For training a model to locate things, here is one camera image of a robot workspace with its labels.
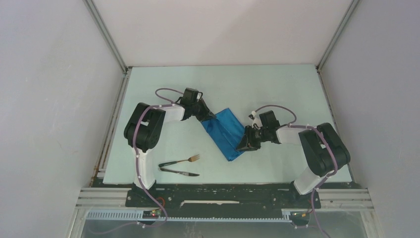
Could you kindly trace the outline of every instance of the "folded blue towel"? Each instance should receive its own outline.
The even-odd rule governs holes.
[[[229,108],[217,113],[215,119],[201,124],[228,161],[242,155],[244,151],[238,152],[235,148],[241,141],[245,128]]]

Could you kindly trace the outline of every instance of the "gray wall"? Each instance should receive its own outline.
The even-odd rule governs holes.
[[[65,236],[121,76],[83,1],[0,1],[0,237]]]
[[[387,238],[420,233],[419,9],[418,0],[362,1],[322,70]]]

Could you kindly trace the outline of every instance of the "metal frame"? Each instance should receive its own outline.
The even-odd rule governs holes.
[[[116,122],[121,110],[122,101],[127,88],[131,69],[128,69],[122,56],[120,55],[109,31],[107,30],[104,21],[102,20],[93,0],[83,0],[87,9],[91,13],[95,23],[97,24],[105,41],[113,52],[115,58],[121,66],[121,69],[126,73],[123,78],[117,100],[114,105],[113,114],[108,125],[108,132],[105,137],[103,150],[99,156],[98,164],[95,167],[94,177],[103,178],[109,156],[110,143],[114,137]],[[325,65],[332,49],[334,48],[337,40],[340,38],[345,26],[347,25],[350,17],[354,13],[360,0],[353,0],[349,5],[342,21],[340,22],[333,38],[331,39],[325,53],[323,54],[317,68],[319,73],[320,82],[325,93],[327,103],[330,107],[330,112],[334,119],[333,110],[331,108],[329,96],[325,85],[322,80],[321,70]],[[128,208],[125,207],[125,199],[129,188],[83,188],[80,191],[79,199],[76,203],[73,215],[71,217],[70,226],[67,232],[67,238],[80,238],[82,235],[83,227],[86,220],[125,220],[125,221],[139,221],[147,220],[141,219],[144,210],[151,210],[155,208]],[[317,211],[333,212],[333,211],[349,211],[360,212],[365,231],[368,238],[383,238],[383,233],[375,214],[372,201],[367,189],[320,189],[319,197],[321,208]],[[202,221],[202,222],[290,222],[289,215],[291,212],[304,211],[303,209],[284,208],[282,209],[283,218],[278,219],[201,219],[201,218],[179,218],[170,217],[169,221]]]

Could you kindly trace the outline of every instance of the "black handle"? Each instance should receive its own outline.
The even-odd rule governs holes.
[[[168,165],[174,165],[178,163],[178,161],[172,161],[172,162],[166,162],[166,163],[161,163],[159,164],[159,168],[164,167],[164,166],[168,166]]]

